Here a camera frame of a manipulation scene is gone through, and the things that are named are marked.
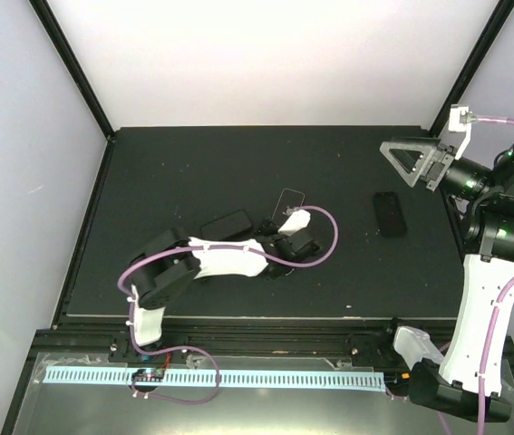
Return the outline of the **black smartphone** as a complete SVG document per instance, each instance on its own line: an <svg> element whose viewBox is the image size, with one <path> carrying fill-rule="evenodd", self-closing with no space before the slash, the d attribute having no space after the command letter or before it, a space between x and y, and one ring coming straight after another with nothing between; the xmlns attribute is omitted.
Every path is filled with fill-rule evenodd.
<svg viewBox="0 0 514 435"><path fill-rule="evenodd" d="M384 237L403 237L407 225L396 192L383 191L373 195L373 210L378 229Z"/></svg>

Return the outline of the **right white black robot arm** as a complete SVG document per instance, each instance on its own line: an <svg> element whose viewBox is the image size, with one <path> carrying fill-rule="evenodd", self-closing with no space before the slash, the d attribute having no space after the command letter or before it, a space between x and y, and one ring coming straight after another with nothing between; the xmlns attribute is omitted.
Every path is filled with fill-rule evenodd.
<svg viewBox="0 0 514 435"><path fill-rule="evenodd" d="M380 152L408 186L423 183L467 203L463 290L448 350L400 326L378 343L380 357L390 365L405 361L412 404L479 425L508 421L501 360L514 305L514 143L491 169L438 139L392 139Z"/></svg>

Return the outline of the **silver edged smartphone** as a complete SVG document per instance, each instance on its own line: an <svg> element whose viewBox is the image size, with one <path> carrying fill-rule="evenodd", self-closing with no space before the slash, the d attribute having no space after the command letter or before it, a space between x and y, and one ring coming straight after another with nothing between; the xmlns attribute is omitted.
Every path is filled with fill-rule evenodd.
<svg viewBox="0 0 514 435"><path fill-rule="evenodd" d="M281 226L286 222L290 215L289 209L301 207L304 200L304 192L290 188L283 188L277 200L271 220L277 226Z"/></svg>

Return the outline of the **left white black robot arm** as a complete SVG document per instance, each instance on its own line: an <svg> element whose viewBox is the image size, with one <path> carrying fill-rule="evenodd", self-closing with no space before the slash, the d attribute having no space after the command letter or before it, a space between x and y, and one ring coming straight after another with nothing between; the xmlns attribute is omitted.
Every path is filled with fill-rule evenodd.
<svg viewBox="0 0 514 435"><path fill-rule="evenodd" d="M310 259L319 251L308 231L310 220L310 212L301 208L283 225L266 221L254 237L242 241L203 240L179 228L162 234L118 280L130 304L131 353L142 362L160 354L164 313L194 280L223 275L275 279L317 265Z"/></svg>

